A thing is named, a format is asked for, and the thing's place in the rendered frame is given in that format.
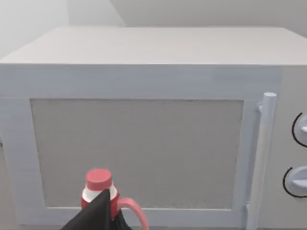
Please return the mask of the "grey microwave door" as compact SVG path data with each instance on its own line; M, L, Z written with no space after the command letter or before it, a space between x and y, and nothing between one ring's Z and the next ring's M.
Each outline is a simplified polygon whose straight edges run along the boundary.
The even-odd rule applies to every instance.
M280 82L281 68L274 66L0 64L0 129L17 223L61 225L78 212L45 205L31 99L239 99L245 104L234 207L145 213L152 226L243 227L257 103L265 92L278 92Z

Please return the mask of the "pale microwave oven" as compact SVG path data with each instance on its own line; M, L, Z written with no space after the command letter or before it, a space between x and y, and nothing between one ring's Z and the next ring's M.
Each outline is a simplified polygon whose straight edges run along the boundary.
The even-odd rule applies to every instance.
M307 112L307 38L268 27L62 27L0 64L280 67L257 229L307 229L307 198L283 189L286 171L307 165L307 148L291 133L296 116ZM261 102L251 131L245 224L236 229L246 229ZM79 211L86 172L108 168L120 194L134 198L144 212L231 210L244 104L239 99L31 99L45 205Z

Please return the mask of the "grey microwave knob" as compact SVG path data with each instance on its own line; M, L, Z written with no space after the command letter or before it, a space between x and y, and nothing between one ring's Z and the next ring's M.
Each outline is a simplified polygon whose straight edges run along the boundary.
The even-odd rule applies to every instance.
M307 165L290 167L283 176L284 191L294 198L307 198Z
M291 133L298 145L307 148L307 112L296 116L292 123Z

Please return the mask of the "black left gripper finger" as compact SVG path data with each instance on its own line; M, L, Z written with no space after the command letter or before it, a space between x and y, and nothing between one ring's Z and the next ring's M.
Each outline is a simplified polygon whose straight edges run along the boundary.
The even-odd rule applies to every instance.
M60 230L111 230L109 189L101 192Z

